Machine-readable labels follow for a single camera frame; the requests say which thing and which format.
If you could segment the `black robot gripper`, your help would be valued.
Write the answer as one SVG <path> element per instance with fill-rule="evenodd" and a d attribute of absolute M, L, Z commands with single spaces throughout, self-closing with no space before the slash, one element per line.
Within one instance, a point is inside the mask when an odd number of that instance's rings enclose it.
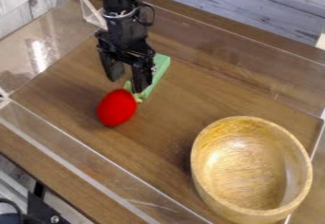
<path fill-rule="evenodd" d="M 104 14 L 106 29 L 95 33 L 98 52 L 108 79 L 124 75 L 124 65 L 132 66 L 132 90 L 140 93 L 152 83 L 155 50 L 147 43 L 154 19 L 146 13 Z"/>

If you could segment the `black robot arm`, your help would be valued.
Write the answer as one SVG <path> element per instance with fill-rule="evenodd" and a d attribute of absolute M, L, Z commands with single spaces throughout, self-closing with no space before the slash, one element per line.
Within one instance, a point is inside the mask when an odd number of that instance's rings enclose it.
<path fill-rule="evenodd" d="M 132 70 L 132 90 L 140 93 L 152 83 L 155 50 L 147 44 L 148 28 L 154 25 L 154 8 L 142 0 L 102 0 L 107 28 L 95 33 L 98 52 L 108 79 L 124 75 L 124 65 Z"/>

